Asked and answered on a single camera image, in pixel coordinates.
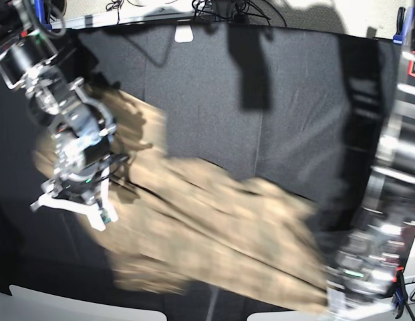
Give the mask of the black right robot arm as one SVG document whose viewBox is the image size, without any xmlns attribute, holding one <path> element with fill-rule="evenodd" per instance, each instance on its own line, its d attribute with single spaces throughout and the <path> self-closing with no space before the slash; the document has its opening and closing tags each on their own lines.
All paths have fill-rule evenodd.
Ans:
<svg viewBox="0 0 415 321">
<path fill-rule="evenodd" d="M 0 74 L 8 88 L 24 89 L 31 112 L 53 144 L 52 172 L 31 205 L 84 215 L 91 227 L 105 230 L 118 220 L 108 198 L 116 122 L 100 101 L 84 90 L 83 78 L 66 80 L 54 64 L 53 40 L 30 1 L 0 1 Z"/>
</svg>

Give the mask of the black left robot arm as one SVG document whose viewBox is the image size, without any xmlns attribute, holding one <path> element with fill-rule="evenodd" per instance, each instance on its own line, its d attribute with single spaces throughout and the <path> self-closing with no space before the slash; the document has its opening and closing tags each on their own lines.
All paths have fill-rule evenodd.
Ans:
<svg viewBox="0 0 415 321">
<path fill-rule="evenodd" d="M 400 53 L 396 93 L 382 127 L 355 228 L 329 268 L 327 320 L 361 320 L 408 307 L 404 267 L 415 236 L 415 49 Z"/>
</svg>

